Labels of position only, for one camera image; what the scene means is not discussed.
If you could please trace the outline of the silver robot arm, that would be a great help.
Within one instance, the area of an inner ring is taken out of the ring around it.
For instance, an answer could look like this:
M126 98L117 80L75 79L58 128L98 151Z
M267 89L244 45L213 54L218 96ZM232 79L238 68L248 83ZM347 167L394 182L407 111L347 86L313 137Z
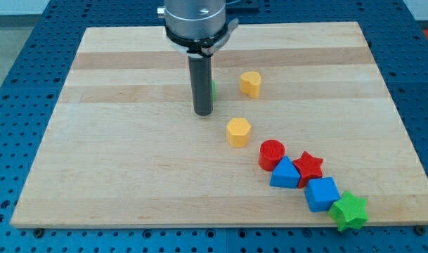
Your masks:
M226 21L225 0L164 0L157 8L170 46L191 58L209 58L225 46L238 28Z

